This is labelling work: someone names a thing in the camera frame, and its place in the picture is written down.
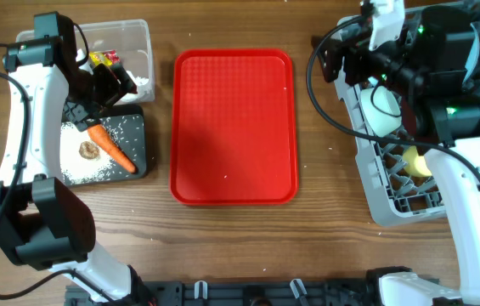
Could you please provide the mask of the yellow candy wrapper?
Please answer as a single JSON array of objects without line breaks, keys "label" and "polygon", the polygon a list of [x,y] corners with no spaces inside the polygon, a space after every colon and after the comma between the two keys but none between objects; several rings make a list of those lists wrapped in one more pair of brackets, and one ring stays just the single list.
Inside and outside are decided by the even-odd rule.
[{"label": "yellow candy wrapper", "polygon": [[106,57],[105,54],[100,53],[100,52],[90,52],[89,53],[89,59],[91,60],[91,62],[94,66],[98,66],[98,65],[111,66],[111,65],[113,65],[113,61],[110,60],[108,57]]}]

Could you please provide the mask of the yellow plastic cup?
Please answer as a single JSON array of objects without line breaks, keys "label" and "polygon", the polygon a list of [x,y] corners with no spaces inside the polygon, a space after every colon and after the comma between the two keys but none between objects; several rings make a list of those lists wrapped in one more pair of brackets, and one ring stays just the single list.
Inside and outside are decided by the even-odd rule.
[{"label": "yellow plastic cup", "polygon": [[402,160],[405,162],[404,171],[410,176],[417,178],[431,177],[432,173],[426,165],[424,156],[418,153],[415,146],[410,146],[402,154]]}]

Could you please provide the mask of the red wrapper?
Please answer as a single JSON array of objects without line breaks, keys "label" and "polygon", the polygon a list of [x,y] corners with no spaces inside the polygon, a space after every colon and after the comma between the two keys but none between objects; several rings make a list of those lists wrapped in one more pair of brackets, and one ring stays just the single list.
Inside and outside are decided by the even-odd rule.
[{"label": "red wrapper", "polygon": [[104,52],[104,56],[112,63],[120,63],[121,59],[115,50]]}]

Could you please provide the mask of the light blue bowl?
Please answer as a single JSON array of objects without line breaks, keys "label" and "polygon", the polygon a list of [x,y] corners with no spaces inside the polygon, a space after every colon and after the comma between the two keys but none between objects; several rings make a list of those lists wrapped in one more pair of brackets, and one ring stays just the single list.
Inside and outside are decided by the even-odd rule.
[{"label": "light blue bowl", "polygon": [[384,87],[366,88],[361,91],[360,105],[365,121],[378,137],[385,137],[402,125],[398,101],[391,91]]}]

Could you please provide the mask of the light blue plate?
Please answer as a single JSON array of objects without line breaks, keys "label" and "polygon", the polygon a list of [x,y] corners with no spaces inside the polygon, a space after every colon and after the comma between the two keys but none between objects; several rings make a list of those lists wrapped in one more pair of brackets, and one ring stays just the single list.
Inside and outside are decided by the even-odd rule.
[{"label": "light blue plate", "polygon": [[477,66],[478,58],[480,56],[480,38],[477,32],[477,29],[474,25],[471,25],[471,28],[474,32],[474,41],[472,44],[472,48],[466,60],[465,68],[466,68],[466,75],[463,79],[463,82],[466,82],[473,74],[474,69]]}]

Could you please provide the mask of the orange carrot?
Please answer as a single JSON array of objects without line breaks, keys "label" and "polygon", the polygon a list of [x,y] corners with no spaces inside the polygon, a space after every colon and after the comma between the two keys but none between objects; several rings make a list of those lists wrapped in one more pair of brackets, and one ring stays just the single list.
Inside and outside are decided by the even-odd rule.
[{"label": "orange carrot", "polygon": [[94,125],[88,128],[89,138],[105,151],[117,164],[122,166],[129,173],[136,173],[136,166],[130,159],[119,149],[115,142],[111,139],[107,130],[101,125]]}]

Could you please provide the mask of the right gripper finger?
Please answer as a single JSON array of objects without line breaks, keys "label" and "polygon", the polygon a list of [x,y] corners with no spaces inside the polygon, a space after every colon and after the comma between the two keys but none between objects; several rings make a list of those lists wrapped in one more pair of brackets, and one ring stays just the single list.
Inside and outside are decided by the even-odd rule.
[{"label": "right gripper finger", "polygon": [[349,47],[343,43],[343,41],[335,38],[323,37],[319,40],[319,59],[342,59],[349,51]]},{"label": "right gripper finger", "polygon": [[343,66],[343,59],[327,59],[322,65],[324,79],[328,83],[334,82],[340,74]]}]

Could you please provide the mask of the brown mushroom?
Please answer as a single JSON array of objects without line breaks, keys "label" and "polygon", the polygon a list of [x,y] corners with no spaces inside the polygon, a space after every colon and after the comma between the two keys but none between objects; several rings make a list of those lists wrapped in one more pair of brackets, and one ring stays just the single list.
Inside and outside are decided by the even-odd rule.
[{"label": "brown mushroom", "polygon": [[79,155],[87,160],[94,160],[99,158],[99,148],[90,141],[83,141],[79,147]]}]

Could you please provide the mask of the white tissue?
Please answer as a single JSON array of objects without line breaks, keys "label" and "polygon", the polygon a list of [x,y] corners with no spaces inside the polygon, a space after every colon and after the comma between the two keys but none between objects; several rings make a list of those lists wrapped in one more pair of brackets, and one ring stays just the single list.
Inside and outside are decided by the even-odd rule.
[{"label": "white tissue", "polygon": [[134,83],[137,86],[137,93],[127,93],[119,100],[119,104],[131,104],[144,101],[150,94],[149,78],[136,76]]}]

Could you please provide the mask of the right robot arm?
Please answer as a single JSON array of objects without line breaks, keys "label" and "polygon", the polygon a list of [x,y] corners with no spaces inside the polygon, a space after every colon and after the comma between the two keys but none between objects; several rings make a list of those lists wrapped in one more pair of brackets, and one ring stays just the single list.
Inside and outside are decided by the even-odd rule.
[{"label": "right robot arm", "polygon": [[460,267],[448,289],[397,267],[367,274],[379,305],[480,305],[480,98],[464,88],[476,31],[461,8],[422,9],[405,25],[400,1],[366,1],[358,16],[312,40],[311,64],[327,82],[378,81],[401,95],[398,118],[419,150],[443,200]]}]

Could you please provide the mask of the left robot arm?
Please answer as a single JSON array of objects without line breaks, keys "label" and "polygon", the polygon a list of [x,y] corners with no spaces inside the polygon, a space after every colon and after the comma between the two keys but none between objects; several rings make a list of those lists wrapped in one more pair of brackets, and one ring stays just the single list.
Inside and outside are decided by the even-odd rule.
[{"label": "left robot arm", "polygon": [[11,106],[0,166],[0,248],[17,266],[63,275],[100,305],[154,305],[133,267],[97,241],[93,215],[65,185],[60,167],[62,121],[68,120],[128,172],[135,166],[99,118],[137,87],[118,64],[85,69],[77,54],[81,27],[57,12],[34,18],[34,37],[10,43],[0,78]]}]

